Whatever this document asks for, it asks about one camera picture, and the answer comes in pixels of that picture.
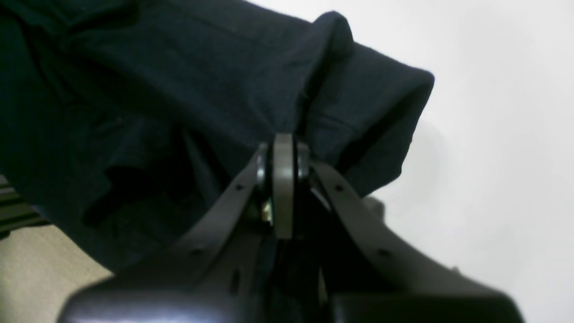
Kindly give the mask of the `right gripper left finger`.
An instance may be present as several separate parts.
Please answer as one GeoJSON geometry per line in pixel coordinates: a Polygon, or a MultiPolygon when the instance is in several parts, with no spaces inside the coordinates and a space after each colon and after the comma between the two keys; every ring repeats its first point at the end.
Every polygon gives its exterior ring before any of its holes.
{"type": "Polygon", "coordinates": [[[66,303],[60,323],[242,323],[261,241],[294,235],[295,143],[260,146],[176,243],[66,303]]]}

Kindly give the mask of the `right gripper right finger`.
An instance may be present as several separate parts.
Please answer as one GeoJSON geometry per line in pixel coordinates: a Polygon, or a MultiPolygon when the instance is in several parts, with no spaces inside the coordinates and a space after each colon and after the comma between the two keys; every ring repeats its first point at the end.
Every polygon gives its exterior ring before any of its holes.
{"type": "Polygon", "coordinates": [[[329,323],[522,323],[514,301],[435,262],[389,229],[352,186],[296,143],[299,238],[318,257],[329,323]]]}

